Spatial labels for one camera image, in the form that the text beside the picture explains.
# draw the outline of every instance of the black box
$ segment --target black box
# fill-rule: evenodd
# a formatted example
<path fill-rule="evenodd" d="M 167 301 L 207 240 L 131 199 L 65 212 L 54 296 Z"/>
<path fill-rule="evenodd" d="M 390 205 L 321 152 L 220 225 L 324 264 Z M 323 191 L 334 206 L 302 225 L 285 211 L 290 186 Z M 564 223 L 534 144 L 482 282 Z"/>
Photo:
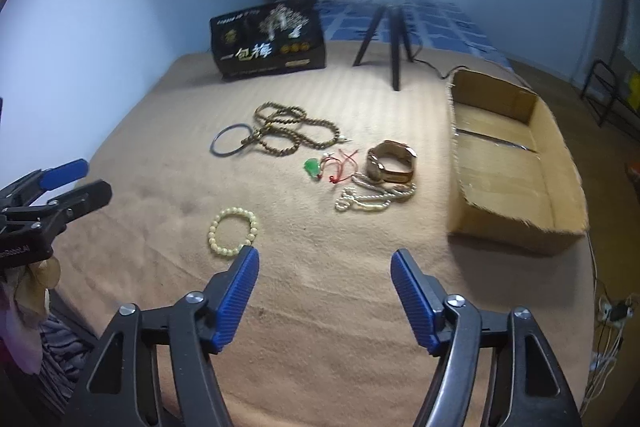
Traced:
<path fill-rule="evenodd" d="M 211 51 L 222 76 L 324 68 L 324 34 L 315 3 L 286 0 L 211 19 Z"/>

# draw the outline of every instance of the blue gripper pad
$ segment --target blue gripper pad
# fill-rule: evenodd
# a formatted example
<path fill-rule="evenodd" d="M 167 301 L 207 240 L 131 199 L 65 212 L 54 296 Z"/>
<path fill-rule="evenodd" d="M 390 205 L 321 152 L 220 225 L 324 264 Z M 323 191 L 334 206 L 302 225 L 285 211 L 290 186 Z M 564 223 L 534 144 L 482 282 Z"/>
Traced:
<path fill-rule="evenodd" d="M 84 178 L 88 172 L 89 163 L 86 160 L 75 160 L 60 167 L 44 171 L 38 185 L 42 190 L 53 190 Z"/>
<path fill-rule="evenodd" d="M 424 297 L 420 286 L 399 252 L 391 257 L 391 280 L 396 287 L 404 313 L 409 319 L 415 340 L 429 353 L 438 351 L 440 341 L 436 336 L 435 315 Z"/>
<path fill-rule="evenodd" d="M 255 248 L 252 248 L 218 306 L 216 333 L 211 339 L 217 352 L 222 351 L 222 348 L 234 339 L 247 301 L 258 279 L 259 270 L 260 255 Z"/>

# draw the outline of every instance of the silver bolt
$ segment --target silver bolt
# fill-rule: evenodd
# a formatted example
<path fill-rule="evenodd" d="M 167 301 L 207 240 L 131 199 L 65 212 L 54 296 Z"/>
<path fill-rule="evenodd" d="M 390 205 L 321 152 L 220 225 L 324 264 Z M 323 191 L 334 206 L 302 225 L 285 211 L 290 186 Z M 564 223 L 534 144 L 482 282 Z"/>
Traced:
<path fill-rule="evenodd" d="M 136 305 L 129 302 L 127 304 L 123 304 L 122 306 L 120 306 L 120 309 L 118 310 L 118 313 L 120 315 L 124 315 L 125 317 L 127 315 L 133 315 L 136 312 Z"/>
<path fill-rule="evenodd" d="M 530 319 L 531 312 L 527 310 L 524 306 L 516 306 L 513 309 L 513 314 L 519 319 Z"/>
<path fill-rule="evenodd" d="M 454 293 L 453 295 L 447 295 L 447 304 L 454 308 L 460 308 L 465 305 L 465 298 L 462 295 Z"/>
<path fill-rule="evenodd" d="M 189 292 L 185 297 L 189 304 L 197 304 L 199 302 L 204 301 L 204 293 L 202 292 Z"/>

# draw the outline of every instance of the tripod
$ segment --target tripod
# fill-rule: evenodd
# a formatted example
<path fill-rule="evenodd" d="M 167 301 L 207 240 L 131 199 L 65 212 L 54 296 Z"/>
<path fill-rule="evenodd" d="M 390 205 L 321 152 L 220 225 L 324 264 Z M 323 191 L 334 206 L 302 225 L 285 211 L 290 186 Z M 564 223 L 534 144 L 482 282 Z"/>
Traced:
<path fill-rule="evenodd" d="M 380 21 L 387 12 L 389 18 L 389 34 L 391 45 L 391 86 L 394 90 L 400 90 L 400 36 L 402 36 L 402 42 L 404 42 L 404 49 L 406 50 L 406 58 L 409 62 L 413 62 L 414 58 L 411 54 L 411 41 L 409 40 L 409 33 L 406 29 L 406 22 L 404 21 L 404 14 L 402 13 L 402 6 L 399 4 L 382 5 L 376 8 L 373 13 L 373 19 L 367 29 L 367 33 L 362 41 L 360 50 L 356 55 L 356 59 L 353 66 L 359 66 L 362 57 L 364 57 L 367 47 L 376 33 Z"/>

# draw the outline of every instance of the gold watch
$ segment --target gold watch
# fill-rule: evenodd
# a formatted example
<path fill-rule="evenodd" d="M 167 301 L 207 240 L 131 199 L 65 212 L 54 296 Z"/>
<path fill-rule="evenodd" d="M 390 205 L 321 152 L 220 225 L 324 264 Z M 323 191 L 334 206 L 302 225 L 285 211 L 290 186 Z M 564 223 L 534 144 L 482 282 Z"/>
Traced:
<path fill-rule="evenodd" d="M 407 165 L 410 170 L 406 172 L 390 171 L 380 163 L 378 158 L 393 156 L 400 163 Z M 415 162 L 418 156 L 406 143 L 398 143 L 392 140 L 384 140 L 367 152 L 367 176 L 374 183 L 403 183 L 406 184 L 414 177 Z"/>

